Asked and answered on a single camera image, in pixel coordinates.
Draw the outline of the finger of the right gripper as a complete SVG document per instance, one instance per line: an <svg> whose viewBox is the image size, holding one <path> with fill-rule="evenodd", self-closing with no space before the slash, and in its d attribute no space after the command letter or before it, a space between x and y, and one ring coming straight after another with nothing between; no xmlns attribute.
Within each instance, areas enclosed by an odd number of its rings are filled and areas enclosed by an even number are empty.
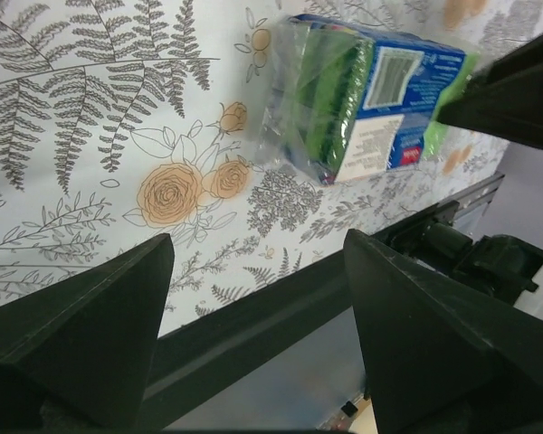
<svg viewBox="0 0 543 434"><path fill-rule="evenodd" d="M543 34L475 74L437 120L543 150Z"/></svg>

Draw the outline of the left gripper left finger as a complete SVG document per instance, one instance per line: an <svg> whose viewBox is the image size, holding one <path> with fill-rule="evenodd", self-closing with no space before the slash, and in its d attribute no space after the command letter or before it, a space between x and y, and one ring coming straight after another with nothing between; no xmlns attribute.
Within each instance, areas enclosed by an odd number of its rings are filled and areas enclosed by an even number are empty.
<svg viewBox="0 0 543 434"><path fill-rule="evenodd" d="M47 401L98 428L132 428L174 260L161 234L1 306L0 430L40 428Z"/></svg>

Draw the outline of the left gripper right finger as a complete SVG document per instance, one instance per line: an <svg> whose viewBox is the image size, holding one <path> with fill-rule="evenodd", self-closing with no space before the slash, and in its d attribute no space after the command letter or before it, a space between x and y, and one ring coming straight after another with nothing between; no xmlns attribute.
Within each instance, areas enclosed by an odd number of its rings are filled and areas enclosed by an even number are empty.
<svg viewBox="0 0 543 434"><path fill-rule="evenodd" d="M381 433L543 433L543 321L357 230L345 269Z"/></svg>

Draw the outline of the blue green sponge pack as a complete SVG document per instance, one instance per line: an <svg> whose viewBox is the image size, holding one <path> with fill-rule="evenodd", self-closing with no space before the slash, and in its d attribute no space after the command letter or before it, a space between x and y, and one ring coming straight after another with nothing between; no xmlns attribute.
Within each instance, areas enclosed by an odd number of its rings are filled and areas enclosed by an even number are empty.
<svg viewBox="0 0 543 434"><path fill-rule="evenodd" d="M314 14L277 27L261 137L324 185L418 163L437 154L443 106L470 80L479 52Z"/></svg>

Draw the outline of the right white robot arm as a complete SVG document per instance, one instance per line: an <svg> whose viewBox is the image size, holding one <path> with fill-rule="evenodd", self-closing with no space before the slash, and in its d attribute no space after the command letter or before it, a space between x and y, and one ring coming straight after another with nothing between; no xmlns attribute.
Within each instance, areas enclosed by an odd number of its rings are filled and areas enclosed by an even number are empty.
<svg viewBox="0 0 543 434"><path fill-rule="evenodd" d="M439 120L543 151L543 34L475 74ZM451 225L455 211L434 205L389 227L384 243L509 305L537 290L542 249L509 235L473 241Z"/></svg>

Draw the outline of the floral patterned table mat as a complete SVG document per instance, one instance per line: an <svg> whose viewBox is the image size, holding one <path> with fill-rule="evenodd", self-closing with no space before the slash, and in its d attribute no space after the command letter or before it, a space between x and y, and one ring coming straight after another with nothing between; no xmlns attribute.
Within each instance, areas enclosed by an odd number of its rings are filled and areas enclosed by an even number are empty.
<svg viewBox="0 0 543 434"><path fill-rule="evenodd" d="M295 14L490 57L543 33L543 1L0 1L0 306L165 232L168 333L495 172L504 141L459 129L419 165L329 187L257 159Z"/></svg>

